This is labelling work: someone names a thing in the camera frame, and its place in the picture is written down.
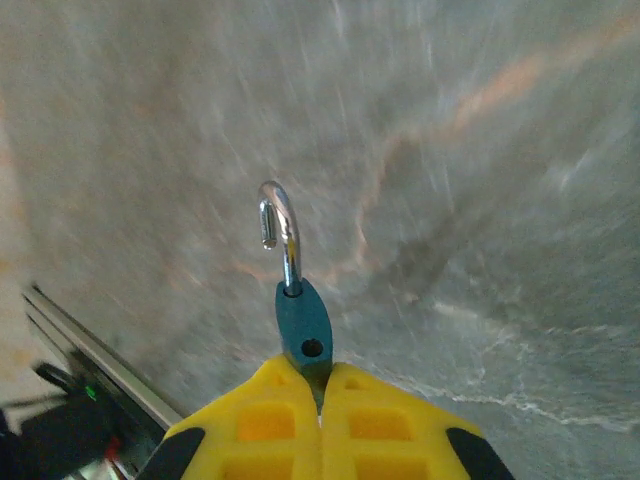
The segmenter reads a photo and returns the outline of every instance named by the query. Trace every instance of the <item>marble wall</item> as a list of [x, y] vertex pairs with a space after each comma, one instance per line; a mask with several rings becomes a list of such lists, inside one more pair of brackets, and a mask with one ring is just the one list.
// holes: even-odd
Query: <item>marble wall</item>
[[639, 59], [637, 0], [5, 0], [33, 278], [196, 409], [278, 352], [274, 178], [338, 359], [635, 478]]

